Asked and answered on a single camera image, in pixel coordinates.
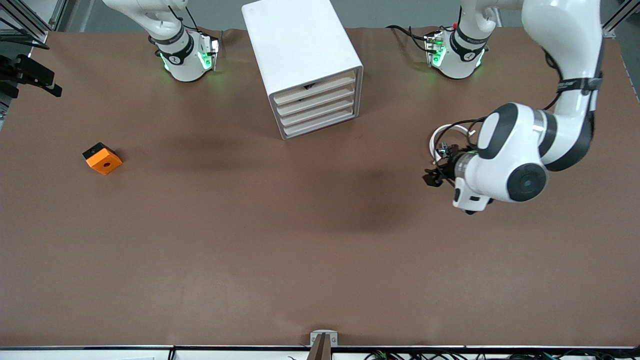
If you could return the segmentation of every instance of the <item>white cable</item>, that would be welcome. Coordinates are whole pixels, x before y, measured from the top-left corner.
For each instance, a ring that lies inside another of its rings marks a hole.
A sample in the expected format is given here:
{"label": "white cable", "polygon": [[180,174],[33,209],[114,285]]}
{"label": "white cable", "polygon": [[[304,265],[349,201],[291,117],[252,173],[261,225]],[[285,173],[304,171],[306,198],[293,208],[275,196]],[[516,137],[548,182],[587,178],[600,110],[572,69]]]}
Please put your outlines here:
{"label": "white cable", "polygon": [[[431,157],[434,159],[434,162],[432,163],[434,165],[438,161],[440,161],[442,157],[435,150],[435,144],[433,142],[435,141],[436,136],[438,136],[439,133],[441,133],[444,129],[446,129],[449,126],[451,126],[451,124],[440,126],[438,129],[436,129],[436,131],[433,132],[433,135],[431,135],[431,139],[429,140],[429,151],[431,152]],[[455,130],[459,133],[462,133],[465,136],[467,135],[467,133],[469,134],[469,136],[472,136],[473,134],[476,133],[476,130],[471,130],[471,132],[469,132],[469,129],[467,129],[462,125],[455,125],[454,127],[451,128],[451,130]]]}

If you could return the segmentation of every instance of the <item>orange box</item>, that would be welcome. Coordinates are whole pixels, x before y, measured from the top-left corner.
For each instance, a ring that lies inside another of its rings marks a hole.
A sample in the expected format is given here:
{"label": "orange box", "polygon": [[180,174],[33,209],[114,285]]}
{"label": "orange box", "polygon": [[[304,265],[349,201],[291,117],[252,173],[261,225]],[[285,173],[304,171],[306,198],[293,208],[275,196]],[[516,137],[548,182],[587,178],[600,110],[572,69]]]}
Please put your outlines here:
{"label": "orange box", "polygon": [[101,142],[83,152],[82,155],[89,167],[102,175],[106,175],[122,165],[122,160]]}

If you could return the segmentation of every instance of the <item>round black joint cap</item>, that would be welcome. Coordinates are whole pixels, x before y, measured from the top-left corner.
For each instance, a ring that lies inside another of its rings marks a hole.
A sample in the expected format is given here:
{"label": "round black joint cap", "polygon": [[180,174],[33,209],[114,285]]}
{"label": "round black joint cap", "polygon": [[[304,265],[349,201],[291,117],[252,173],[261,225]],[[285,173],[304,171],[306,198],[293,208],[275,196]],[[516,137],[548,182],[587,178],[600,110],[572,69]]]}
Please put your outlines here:
{"label": "round black joint cap", "polygon": [[507,191],[513,201],[528,201],[538,196],[547,184],[547,173],[538,164],[524,164],[509,175]]}

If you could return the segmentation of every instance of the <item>table surface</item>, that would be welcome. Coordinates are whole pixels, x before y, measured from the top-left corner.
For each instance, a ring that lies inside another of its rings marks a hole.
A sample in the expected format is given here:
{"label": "table surface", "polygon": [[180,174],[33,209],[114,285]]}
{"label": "table surface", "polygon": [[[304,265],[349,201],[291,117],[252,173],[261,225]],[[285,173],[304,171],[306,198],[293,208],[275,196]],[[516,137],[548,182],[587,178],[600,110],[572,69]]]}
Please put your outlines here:
{"label": "table surface", "polygon": [[[23,86],[0,133],[0,345],[637,345],[640,107],[618,44],[586,158],[468,216],[423,183],[426,140],[546,105],[542,51],[497,29],[455,81],[398,32],[348,33],[361,115],[290,141],[244,31],[194,83],[145,34],[51,34],[34,57],[63,96]],[[81,155],[97,142],[124,159],[108,176]]]}

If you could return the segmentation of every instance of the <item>white box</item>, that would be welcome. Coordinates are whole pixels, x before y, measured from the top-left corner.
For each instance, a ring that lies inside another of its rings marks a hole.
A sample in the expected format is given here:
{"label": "white box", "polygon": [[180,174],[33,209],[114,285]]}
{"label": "white box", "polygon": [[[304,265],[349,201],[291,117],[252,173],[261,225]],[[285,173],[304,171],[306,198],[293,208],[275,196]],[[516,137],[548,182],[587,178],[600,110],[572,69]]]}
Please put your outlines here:
{"label": "white box", "polygon": [[283,139],[358,116],[362,63],[330,0],[260,0],[242,13]]}

